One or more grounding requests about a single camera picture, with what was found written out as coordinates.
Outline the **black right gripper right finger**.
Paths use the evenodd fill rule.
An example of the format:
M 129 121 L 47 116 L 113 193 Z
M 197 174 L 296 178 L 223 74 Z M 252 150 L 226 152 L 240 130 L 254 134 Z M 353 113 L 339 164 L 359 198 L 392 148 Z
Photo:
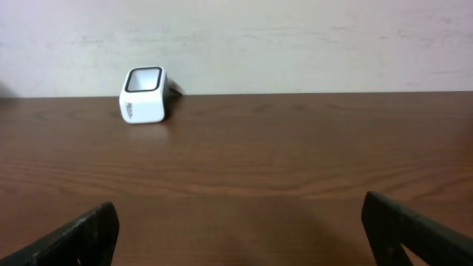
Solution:
M 472 266 L 472 239 L 375 191 L 361 221 L 377 265 L 411 265 L 408 248 L 428 265 Z

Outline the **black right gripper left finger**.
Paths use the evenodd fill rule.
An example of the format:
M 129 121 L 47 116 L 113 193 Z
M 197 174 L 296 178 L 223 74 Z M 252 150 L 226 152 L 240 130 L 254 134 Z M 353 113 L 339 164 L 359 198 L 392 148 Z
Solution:
M 57 228 L 34 243 L 1 259 L 4 266 L 110 266 L 120 223 L 111 202 L 97 207 Z

